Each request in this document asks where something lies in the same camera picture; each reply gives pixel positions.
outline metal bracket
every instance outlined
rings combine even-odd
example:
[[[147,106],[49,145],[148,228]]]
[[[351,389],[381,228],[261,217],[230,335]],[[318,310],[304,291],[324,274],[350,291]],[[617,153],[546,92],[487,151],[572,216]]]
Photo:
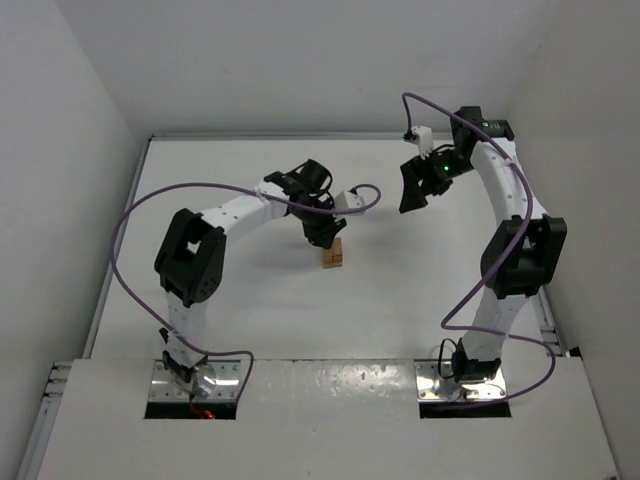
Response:
[[[438,374],[437,360],[419,360],[415,363],[418,402],[433,403],[475,403],[499,400],[507,395],[507,386],[502,375],[502,367],[496,376],[479,383],[456,383],[453,379],[443,379]],[[451,362],[442,361],[442,375],[451,375]]]
[[[149,403],[188,403],[189,396],[195,402],[229,403],[235,401],[240,387],[240,361],[208,361],[197,366],[194,385],[189,389],[165,368],[161,361],[153,367],[149,385]]]

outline purple cable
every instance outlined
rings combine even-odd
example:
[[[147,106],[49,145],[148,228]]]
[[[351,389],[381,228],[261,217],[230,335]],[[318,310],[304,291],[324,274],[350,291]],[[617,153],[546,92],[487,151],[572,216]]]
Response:
[[[405,92],[405,93],[402,94],[402,103],[404,104],[404,109],[405,109],[405,111],[407,113],[407,130],[408,131],[411,130],[413,125],[412,125],[412,120],[411,120],[411,111],[409,110],[409,104],[407,103],[407,98],[413,98],[414,100],[417,100],[417,101],[419,101],[421,103],[424,103],[425,105],[427,105],[427,106],[429,106],[431,108],[434,108],[435,110],[438,110],[441,113],[444,113],[449,118],[452,118],[453,120],[463,124],[465,127],[469,128],[476,135],[478,135],[483,141],[486,141],[493,148],[495,148],[496,151],[500,154],[500,156],[502,158],[504,158],[505,160],[511,160],[513,162],[511,157],[509,157],[509,154],[507,154],[507,152],[493,138],[491,138],[489,135],[487,135],[485,132],[483,132],[476,125],[474,125],[473,123],[469,122],[468,120],[465,120],[462,117],[459,117],[458,115],[456,115],[455,113],[447,110],[446,108],[441,107],[440,105],[438,105],[436,103],[433,103],[431,100],[427,100],[426,98],[421,97],[420,95],[416,95],[415,93],[411,93],[411,92]],[[527,182],[527,179],[525,178],[524,174],[522,173],[522,170],[520,170],[520,168],[518,167],[518,165],[515,162],[510,163],[509,166],[513,169],[513,173],[518,177],[518,179],[522,183],[522,187],[524,188],[524,191],[525,191],[525,194],[526,194],[526,197],[527,197],[527,211],[526,211],[524,219],[522,221],[522,225],[520,225],[520,228],[516,232],[515,236],[511,240],[511,242],[509,242],[509,244],[507,245],[507,248],[504,249],[502,254],[498,257],[498,259],[491,266],[491,268],[489,268],[489,270],[487,270],[487,272],[480,279],[480,281],[478,283],[476,283],[476,285],[469,291],[469,293],[467,293],[464,296],[464,298],[462,300],[460,300],[460,302],[458,302],[458,304],[455,307],[453,307],[453,309],[451,309],[451,311],[442,319],[442,322],[440,322],[440,326],[445,330],[474,331],[474,332],[488,333],[488,334],[491,334],[491,335],[499,335],[499,336],[506,335],[504,332],[501,332],[499,330],[493,330],[493,329],[490,329],[490,328],[482,328],[482,327],[474,327],[472,325],[466,325],[466,326],[463,326],[463,325],[460,325],[460,326],[459,325],[449,325],[449,322],[451,321],[451,319],[460,310],[462,310],[462,308],[467,303],[469,303],[469,301],[482,289],[482,287],[484,287],[487,284],[487,282],[489,282],[489,280],[491,280],[491,278],[496,274],[498,269],[502,266],[502,264],[505,262],[507,257],[509,257],[509,255],[511,254],[513,249],[516,247],[518,242],[520,242],[520,239],[522,238],[522,236],[526,233],[527,227],[529,226],[529,222],[531,221],[531,216],[533,215],[533,193],[531,192],[531,187],[529,186],[529,182]],[[535,390],[540,385],[542,385],[547,380],[549,380],[549,378],[551,378],[551,375],[553,375],[553,372],[554,372],[554,370],[556,368],[556,357],[555,357],[555,354],[553,353],[553,350],[551,350],[551,347],[549,347],[546,343],[544,343],[544,342],[542,342],[542,341],[540,341],[540,340],[538,340],[536,338],[523,337],[523,336],[520,336],[520,335],[508,335],[508,337],[509,338],[513,338],[514,340],[520,340],[522,342],[535,343],[536,345],[540,345],[540,346],[544,347],[549,352],[549,355],[551,357],[551,365],[549,366],[549,370],[544,375],[544,377],[542,377],[540,380],[538,380],[533,385],[530,385],[527,388],[524,388],[524,389],[522,389],[522,390],[520,390],[520,391],[518,391],[516,393],[507,395],[504,398],[501,398],[501,399],[498,399],[498,400],[492,400],[490,402],[478,402],[478,403],[468,403],[468,404],[462,404],[462,405],[452,405],[450,408],[474,408],[474,407],[481,407],[481,406],[491,405],[491,404],[494,404],[494,403],[506,402],[506,401],[509,401],[509,400],[514,399],[514,398],[520,397],[520,396],[522,396],[522,395],[524,395],[526,393],[529,393],[529,392]]]
[[[122,277],[122,274],[120,273],[120,270],[118,269],[118,265],[116,262],[116,243],[118,241],[118,233],[120,232],[120,228],[122,228],[122,225],[124,224],[124,222],[129,218],[131,213],[136,208],[138,208],[140,205],[145,203],[147,200],[150,200],[153,197],[156,197],[162,193],[170,192],[171,190],[178,190],[181,188],[192,188],[192,187],[218,188],[222,190],[231,190],[232,192],[244,193],[245,195],[252,195],[254,197],[258,196],[255,190],[251,190],[249,188],[236,187],[233,185],[226,185],[224,183],[208,183],[208,182],[177,183],[175,185],[169,185],[167,187],[163,187],[158,190],[155,190],[145,195],[141,199],[135,201],[133,204],[131,204],[131,206],[124,211],[124,213],[116,223],[115,227],[113,228],[113,231],[111,232],[111,243],[109,247],[109,262],[111,263],[111,269],[113,270],[113,274],[115,275],[116,279],[118,280],[118,282],[120,283],[124,291],[127,292],[127,294],[131,298],[133,298],[136,301],[136,303],[140,305],[149,315],[151,315],[158,322],[160,322],[160,324],[164,328],[166,328],[169,332],[173,333],[176,336],[176,338],[180,342],[182,342],[184,346],[186,346],[190,350],[193,350],[196,353],[199,353],[205,356],[210,356],[210,357],[229,357],[233,355],[246,355],[249,357],[249,367],[247,368],[247,373],[244,377],[242,385],[240,385],[240,389],[238,390],[238,395],[236,396],[236,404],[237,404],[240,401],[240,397],[242,396],[242,393],[244,392],[244,389],[247,386],[247,382],[249,381],[249,377],[251,376],[251,371],[253,370],[253,362],[255,360],[253,352],[249,350],[233,350],[230,352],[212,352],[212,351],[200,348],[194,345],[193,343],[189,342],[188,340],[185,340],[175,327],[173,327],[169,322],[167,322],[162,317],[162,315],[160,315],[153,308],[151,308],[151,306],[148,303],[146,303],[142,298],[140,298],[140,296],[138,296],[136,292],[133,291],[133,289],[127,284],[125,279]],[[370,208],[375,207],[380,201],[380,199],[382,198],[382,192],[375,185],[363,183],[360,185],[356,185],[355,187],[352,188],[352,190],[357,191],[360,188],[370,188],[371,190],[375,191],[376,198],[373,200],[373,202],[367,205],[364,205],[358,208],[348,209],[348,210],[325,210],[322,208],[308,207],[306,205],[301,205],[299,203],[295,203],[290,200],[285,200],[283,198],[276,197],[276,196],[269,195],[267,193],[262,193],[262,192],[260,193],[259,196],[274,202],[283,203],[287,206],[295,207],[297,209],[306,210],[309,212],[320,213],[324,215],[353,215],[353,214],[361,213],[366,210],[369,210]]]

